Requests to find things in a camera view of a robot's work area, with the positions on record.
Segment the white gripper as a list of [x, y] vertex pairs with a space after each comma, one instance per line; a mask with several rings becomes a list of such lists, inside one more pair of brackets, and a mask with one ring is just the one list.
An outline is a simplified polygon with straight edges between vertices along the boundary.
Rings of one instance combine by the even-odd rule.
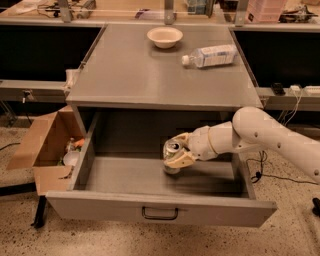
[[187, 147], [190, 152], [185, 149], [179, 151], [179, 153], [167, 162], [170, 167], [184, 168], [192, 165], [196, 159], [202, 161], [208, 161], [218, 156], [215, 150], [212, 148], [209, 140], [209, 126], [203, 126], [197, 128], [192, 133], [184, 132], [178, 134], [168, 140], [169, 143], [179, 143], [183, 147]]

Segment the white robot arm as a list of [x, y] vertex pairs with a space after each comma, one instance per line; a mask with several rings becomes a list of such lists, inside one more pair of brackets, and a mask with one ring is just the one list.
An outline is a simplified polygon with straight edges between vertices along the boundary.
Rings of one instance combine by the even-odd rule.
[[197, 160], [265, 148], [277, 152], [320, 183], [320, 142], [291, 131], [255, 107], [237, 110], [230, 122], [203, 126], [167, 140], [163, 163], [167, 173], [176, 174]]

